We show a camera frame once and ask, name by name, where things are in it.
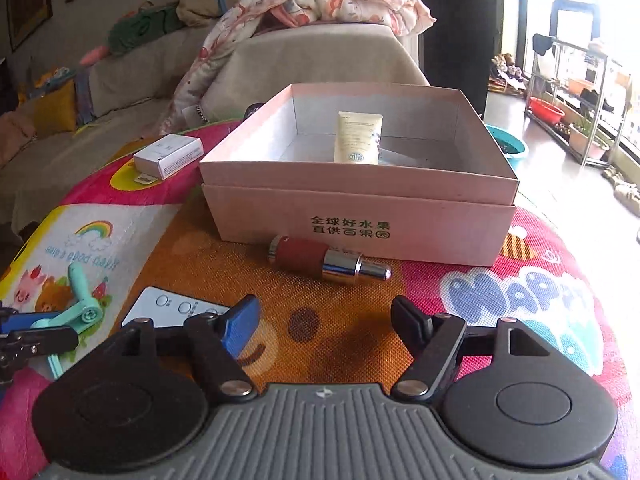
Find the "colourful play mat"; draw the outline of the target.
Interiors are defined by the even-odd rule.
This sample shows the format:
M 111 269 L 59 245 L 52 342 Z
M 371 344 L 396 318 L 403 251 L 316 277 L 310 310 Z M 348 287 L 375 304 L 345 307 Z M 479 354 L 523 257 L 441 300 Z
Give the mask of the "colourful play mat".
M 533 327 L 614 399 L 618 426 L 603 463 L 616 477 L 639 474 L 639 391 L 628 379 L 608 315 L 562 238 L 529 207 L 490 268 L 397 261 L 385 283 L 342 286 L 270 266 L 262 246 L 219 237 L 197 166 L 142 185 L 124 145 L 76 185 L 3 267 L 1 301 L 22 312 L 73 302 L 68 266 L 84 268 L 102 321 L 63 356 L 73 365 L 119 328 L 142 290 L 155 286 L 234 304 L 255 295 L 262 318 L 240 364 L 270 382 L 392 384 L 409 356 L 390 328 L 390 302 L 404 295 L 423 311 L 449 311 L 473 325 L 512 314 Z

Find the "pink cardboard box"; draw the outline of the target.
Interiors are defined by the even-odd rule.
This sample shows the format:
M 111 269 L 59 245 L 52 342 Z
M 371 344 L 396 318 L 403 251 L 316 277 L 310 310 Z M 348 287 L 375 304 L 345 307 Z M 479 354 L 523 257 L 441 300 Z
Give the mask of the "pink cardboard box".
M 382 149 L 398 164 L 334 162 L 343 112 L 381 115 Z M 408 84 L 292 84 L 200 169 L 227 242 L 289 235 L 462 266 L 494 263 L 518 192 L 518 177 L 462 92 Z

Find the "teal wash basin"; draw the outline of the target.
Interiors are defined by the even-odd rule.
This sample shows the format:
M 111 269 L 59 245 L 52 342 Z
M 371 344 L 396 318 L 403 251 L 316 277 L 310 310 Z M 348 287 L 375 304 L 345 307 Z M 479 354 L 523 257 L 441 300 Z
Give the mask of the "teal wash basin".
M 529 149 L 526 143 L 501 128 L 492 125 L 487 125 L 486 128 L 498 143 L 511 168 L 518 171 L 518 167 L 528 159 Z

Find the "cream lotion tube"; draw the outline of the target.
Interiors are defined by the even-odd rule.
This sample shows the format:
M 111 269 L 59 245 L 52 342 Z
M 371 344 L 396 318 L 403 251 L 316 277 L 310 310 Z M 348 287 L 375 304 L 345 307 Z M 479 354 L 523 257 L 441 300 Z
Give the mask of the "cream lotion tube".
M 333 161 L 376 165 L 380 157 L 383 116 L 354 112 L 337 114 Z

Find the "beige covered sofa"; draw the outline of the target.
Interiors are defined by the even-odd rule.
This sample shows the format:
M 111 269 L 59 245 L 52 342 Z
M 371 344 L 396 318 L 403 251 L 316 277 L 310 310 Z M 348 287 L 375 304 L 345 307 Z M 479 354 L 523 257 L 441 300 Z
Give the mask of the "beige covered sofa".
M 179 30 L 81 73 L 92 122 L 53 129 L 35 104 L 1 117 L 1 229 L 18 234 L 41 221 L 70 190 L 129 141 L 151 134 L 192 64 L 204 30 Z M 222 60 L 204 110 L 211 120 L 239 117 L 298 82 L 425 84 L 425 76 L 384 25 L 329 24 L 280 29 L 241 42 Z

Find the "pink floral blanket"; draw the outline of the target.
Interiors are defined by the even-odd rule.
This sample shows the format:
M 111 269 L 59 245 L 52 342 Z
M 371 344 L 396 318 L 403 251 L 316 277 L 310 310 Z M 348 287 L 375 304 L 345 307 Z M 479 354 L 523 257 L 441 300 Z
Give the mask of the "pink floral blanket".
M 160 134 L 186 130 L 184 112 L 205 92 L 241 42 L 267 17 L 286 28 L 317 23 L 384 25 L 398 38 L 419 36 L 436 23 L 422 0 L 239 0 L 217 21 L 186 71 L 167 107 Z

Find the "yellow cushion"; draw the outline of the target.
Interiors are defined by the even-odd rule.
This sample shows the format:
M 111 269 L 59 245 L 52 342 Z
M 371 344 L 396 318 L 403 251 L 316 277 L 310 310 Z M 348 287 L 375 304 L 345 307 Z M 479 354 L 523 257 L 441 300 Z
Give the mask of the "yellow cushion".
M 76 130 L 76 93 L 72 80 L 35 100 L 34 126 L 37 136 L 46 138 Z

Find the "white remote control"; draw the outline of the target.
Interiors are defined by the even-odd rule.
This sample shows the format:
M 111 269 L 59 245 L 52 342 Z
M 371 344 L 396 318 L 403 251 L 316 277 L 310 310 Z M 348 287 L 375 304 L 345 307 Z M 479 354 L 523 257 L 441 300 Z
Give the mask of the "white remote control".
M 223 315 L 228 310 L 229 308 L 222 304 L 212 304 L 205 300 L 148 286 L 134 300 L 134 304 L 120 326 L 124 327 L 136 318 L 150 318 L 155 327 L 181 326 L 191 316 L 206 312 Z

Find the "red plastic basin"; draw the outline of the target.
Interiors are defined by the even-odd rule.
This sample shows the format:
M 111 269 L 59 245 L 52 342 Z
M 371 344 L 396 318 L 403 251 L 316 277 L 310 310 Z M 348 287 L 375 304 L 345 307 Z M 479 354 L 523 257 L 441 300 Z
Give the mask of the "red plastic basin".
M 535 117 L 542 120 L 549 126 L 554 126 L 559 122 L 562 122 L 562 119 L 565 117 L 564 110 L 561 110 L 559 107 L 547 101 L 535 98 L 534 96 L 529 99 L 528 108 Z

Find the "green plush toy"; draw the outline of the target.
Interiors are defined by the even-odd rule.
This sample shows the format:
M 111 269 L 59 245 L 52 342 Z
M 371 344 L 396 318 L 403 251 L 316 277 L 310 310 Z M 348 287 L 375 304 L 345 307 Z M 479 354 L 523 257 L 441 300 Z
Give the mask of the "green plush toy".
M 163 6 L 145 6 L 118 20 L 107 35 L 107 47 L 112 55 L 131 50 L 172 34 L 184 27 L 175 2 Z

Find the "red silver dropper bottle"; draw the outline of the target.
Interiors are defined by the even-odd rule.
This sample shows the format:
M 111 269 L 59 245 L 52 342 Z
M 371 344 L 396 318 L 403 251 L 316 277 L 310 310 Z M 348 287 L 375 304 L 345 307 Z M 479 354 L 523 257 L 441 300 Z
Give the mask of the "red silver dropper bottle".
M 269 245 L 268 257 L 278 269 L 346 285 L 384 283 L 393 275 L 390 266 L 367 259 L 360 252 L 306 238 L 278 235 Z

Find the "metal plant shelf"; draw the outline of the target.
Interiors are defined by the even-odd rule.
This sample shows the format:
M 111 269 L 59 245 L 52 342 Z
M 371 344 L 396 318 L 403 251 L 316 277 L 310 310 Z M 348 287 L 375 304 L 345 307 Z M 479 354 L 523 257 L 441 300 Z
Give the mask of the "metal plant shelf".
M 533 52 L 525 115 L 578 164 L 608 166 L 631 112 L 631 72 L 596 44 L 582 47 L 536 34 Z M 535 117 L 528 108 L 532 96 L 564 110 L 562 122 L 549 126 Z

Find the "teal plastic phone stand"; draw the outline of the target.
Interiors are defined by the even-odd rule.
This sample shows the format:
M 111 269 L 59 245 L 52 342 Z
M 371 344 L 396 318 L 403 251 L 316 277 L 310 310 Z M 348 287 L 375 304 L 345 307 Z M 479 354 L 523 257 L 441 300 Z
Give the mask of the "teal plastic phone stand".
M 81 335 L 103 320 L 103 309 L 99 301 L 91 295 L 81 265 L 71 263 L 67 269 L 67 277 L 76 302 L 53 318 L 40 318 L 33 322 L 30 326 L 33 330 L 67 326 L 72 328 L 77 335 Z

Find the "white USB-C cable box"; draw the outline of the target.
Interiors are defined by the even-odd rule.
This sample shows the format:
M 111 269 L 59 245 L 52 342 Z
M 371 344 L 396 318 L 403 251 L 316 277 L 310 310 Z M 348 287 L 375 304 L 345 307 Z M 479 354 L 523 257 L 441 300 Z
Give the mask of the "white USB-C cable box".
M 204 155 L 200 138 L 168 134 L 134 154 L 134 166 L 151 178 L 166 180 Z

